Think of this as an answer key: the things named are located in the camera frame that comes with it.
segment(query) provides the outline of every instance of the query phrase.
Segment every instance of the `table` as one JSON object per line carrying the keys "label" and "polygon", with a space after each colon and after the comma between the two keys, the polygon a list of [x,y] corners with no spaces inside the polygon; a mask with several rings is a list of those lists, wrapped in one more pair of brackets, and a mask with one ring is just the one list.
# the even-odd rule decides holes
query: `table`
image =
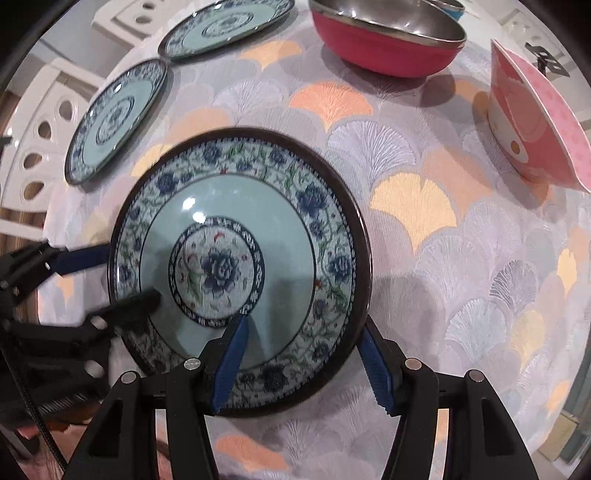
{"label": "table", "polygon": [[[549,433],[582,360],[591,319],[589,196],[523,180],[486,120],[491,37],[520,51],[476,4],[469,41],[426,80],[378,76],[322,43],[305,2],[262,35],[172,68],[167,91],[108,179],[59,185],[45,234],[54,245],[107,241],[127,193],[160,154],[208,129],[279,130],[323,155],[352,190],[374,256],[371,314],[384,336],[432,369],[481,369],[530,451]],[[156,56],[168,28],[107,82]],[[104,268],[52,279],[40,321],[73,325],[108,301]],[[137,369],[115,342],[111,381]],[[447,411],[432,478],[440,478]],[[260,419],[208,419],[220,473],[248,479],[380,478],[397,428],[355,351],[314,397]],[[165,439],[163,416],[158,435]]]}

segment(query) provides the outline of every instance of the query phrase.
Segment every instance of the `blue gripper pad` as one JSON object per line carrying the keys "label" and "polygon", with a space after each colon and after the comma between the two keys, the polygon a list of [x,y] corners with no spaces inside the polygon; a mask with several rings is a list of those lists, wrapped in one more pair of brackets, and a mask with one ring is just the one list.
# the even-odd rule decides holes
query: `blue gripper pad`
{"label": "blue gripper pad", "polygon": [[392,395],[392,375],[386,367],[382,354],[379,352],[374,339],[367,328],[363,329],[357,349],[363,360],[369,383],[374,391],[378,404],[386,409],[388,414],[394,410],[394,396]]}
{"label": "blue gripper pad", "polygon": [[230,397],[248,343],[248,320],[243,316],[238,322],[234,336],[216,370],[212,395],[212,409],[215,413],[219,413]]}

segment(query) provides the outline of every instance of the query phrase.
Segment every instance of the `chair backrest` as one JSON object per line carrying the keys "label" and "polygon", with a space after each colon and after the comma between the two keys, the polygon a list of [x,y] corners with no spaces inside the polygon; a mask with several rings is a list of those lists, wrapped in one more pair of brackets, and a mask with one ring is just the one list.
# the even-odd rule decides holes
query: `chair backrest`
{"label": "chair backrest", "polygon": [[[0,207],[21,212],[47,211],[52,187],[64,176],[70,140],[89,106],[87,99],[63,83],[69,73],[82,73],[72,79],[93,88],[103,82],[63,59],[39,71],[4,132],[13,140],[4,148],[0,160]],[[12,223],[2,220],[0,233],[40,238],[39,229]]]}
{"label": "chair backrest", "polygon": [[111,0],[96,12],[92,26],[129,47],[155,34],[191,0]]}

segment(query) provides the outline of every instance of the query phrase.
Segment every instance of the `pink bowl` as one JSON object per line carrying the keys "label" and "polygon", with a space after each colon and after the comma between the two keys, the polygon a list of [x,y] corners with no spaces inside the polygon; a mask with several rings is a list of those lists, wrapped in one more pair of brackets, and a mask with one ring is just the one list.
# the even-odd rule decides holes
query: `pink bowl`
{"label": "pink bowl", "polygon": [[373,72],[420,78],[447,67],[464,29],[422,0],[309,0],[314,25],[339,57]]}
{"label": "pink bowl", "polygon": [[312,12],[328,48],[364,69],[394,77],[420,78],[440,72],[461,50],[427,47],[352,27]]}
{"label": "pink bowl", "polygon": [[525,178],[591,192],[591,145],[552,83],[492,41],[489,123],[505,156]]}

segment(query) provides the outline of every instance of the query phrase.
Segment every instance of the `red bowl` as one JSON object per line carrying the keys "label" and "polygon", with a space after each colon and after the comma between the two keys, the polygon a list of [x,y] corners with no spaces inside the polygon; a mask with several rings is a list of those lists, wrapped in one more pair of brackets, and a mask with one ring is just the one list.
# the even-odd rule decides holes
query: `red bowl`
{"label": "red bowl", "polygon": [[359,2],[363,11],[352,3],[310,0],[310,9],[328,48],[364,69],[395,77],[426,77],[447,67],[466,42],[463,28],[428,2]]}

